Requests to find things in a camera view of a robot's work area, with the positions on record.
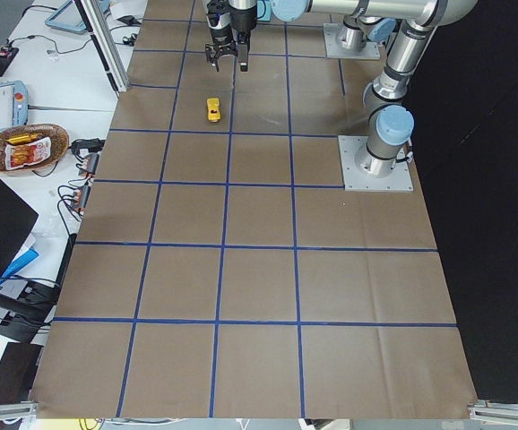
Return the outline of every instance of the snack bag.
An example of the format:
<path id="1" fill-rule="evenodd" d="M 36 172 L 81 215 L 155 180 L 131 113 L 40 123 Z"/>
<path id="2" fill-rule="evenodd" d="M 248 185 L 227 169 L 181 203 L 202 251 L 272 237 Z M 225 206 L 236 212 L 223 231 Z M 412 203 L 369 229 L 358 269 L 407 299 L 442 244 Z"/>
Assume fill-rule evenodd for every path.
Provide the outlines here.
<path id="1" fill-rule="evenodd" d="M 52 154 L 52 141 L 49 137 L 25 145 L 6 145 L 4 149 L 6 170 L 39 164 Z"/>

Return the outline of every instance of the white mounting plate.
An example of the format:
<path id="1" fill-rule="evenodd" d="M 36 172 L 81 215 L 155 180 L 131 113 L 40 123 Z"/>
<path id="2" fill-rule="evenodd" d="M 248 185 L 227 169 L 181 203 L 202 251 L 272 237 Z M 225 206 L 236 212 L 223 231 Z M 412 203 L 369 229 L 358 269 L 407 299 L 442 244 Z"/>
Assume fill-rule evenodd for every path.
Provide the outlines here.
<path id="1" fill-rule="evenodd" d="M 409 165 L 397 163 L 393 172 L 387 177 L 372 177 L 361 172 L 355 163 L 355 154 L 362 145 L 367 143 L 366 136 L 339 136 L 341 151 L 342 180 L 346 191 L 381 191 L 412 193 Z M 398 158 L 404 157 L 404 151 L 399 152 Z"/>
<path id="2" fill-rule="evenodd" d="M 355 60 L 378 60 L 381 57 L 376 42 L 367 42 L 359 51 L 344 49 L 337 42 L 337 34 L 341 31 L 342 24 L 323 24 L 324 46 L 327 49 L 328 58 L 352 58 Z"/>

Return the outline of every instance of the black electronic device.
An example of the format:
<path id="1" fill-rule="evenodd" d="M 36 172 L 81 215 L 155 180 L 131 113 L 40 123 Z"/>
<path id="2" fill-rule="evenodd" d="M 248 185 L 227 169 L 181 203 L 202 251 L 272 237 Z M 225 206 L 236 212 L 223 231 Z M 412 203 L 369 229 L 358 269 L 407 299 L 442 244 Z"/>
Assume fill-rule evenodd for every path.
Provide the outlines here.
<path id="1" fill-rule="evenodd" d="M 0 276 L 37 218 L 38 213 L 0 180 Z M 9 311 L 0 319 L 0 334 L 20 342 L 30 341 L 57 301 L 58 290 L 28 282 L 17 299 L 0 294 L 0 308 Z"/>

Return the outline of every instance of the blue joint cap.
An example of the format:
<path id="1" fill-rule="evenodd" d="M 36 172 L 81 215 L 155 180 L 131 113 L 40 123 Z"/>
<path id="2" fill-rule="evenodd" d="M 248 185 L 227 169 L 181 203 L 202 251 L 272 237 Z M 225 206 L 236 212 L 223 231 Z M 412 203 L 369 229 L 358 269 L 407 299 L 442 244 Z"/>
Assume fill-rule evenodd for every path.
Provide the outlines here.
<path id="1" fill-rule="evenodd" d="M 295 21 L 305 13 L 309 0 L 271 0 L 273 13 L 281 21 Z"/>
<path id="2" fill-rule="evenodd" d="M 367 37 L 371 42 L 384 42 L 391 35 L 395 26 L 394 18 L 384 18 L 375 25 Z"/>
<path id="3" fill-rule="evenodd" d="M 385 107 L 376 118 L 376 132 L 389 145 L 405 143 L 414 129 L 414 118 L 404 107 L 392 105 Z"/>

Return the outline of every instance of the basket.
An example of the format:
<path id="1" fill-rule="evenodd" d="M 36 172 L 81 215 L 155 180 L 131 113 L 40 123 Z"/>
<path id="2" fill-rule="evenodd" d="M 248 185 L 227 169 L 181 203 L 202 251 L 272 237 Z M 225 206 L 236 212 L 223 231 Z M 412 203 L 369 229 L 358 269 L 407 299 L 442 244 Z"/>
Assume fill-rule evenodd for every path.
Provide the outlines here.
<path id="1" fill-rule="evenodd" d="M 42 133 L 44 137 L 49 137 L 52 142 L 50 157 L 42 161 L 41 163 L 34 164 L 32 166 L 24 166 L 15 170 L 6 170 L 4 162 L 6 148 L 6 139 L 23 133 Z M 36 170 L 44 168 L 51 164 L 56 163 L 60 160 L 68 149 L 70 138 L 65 129 L 55 124 L 34 124 L 34 125 L 20 125 L 4 130 L 0 133 L 0 172 L 22 172 L 23 170 Z"/>

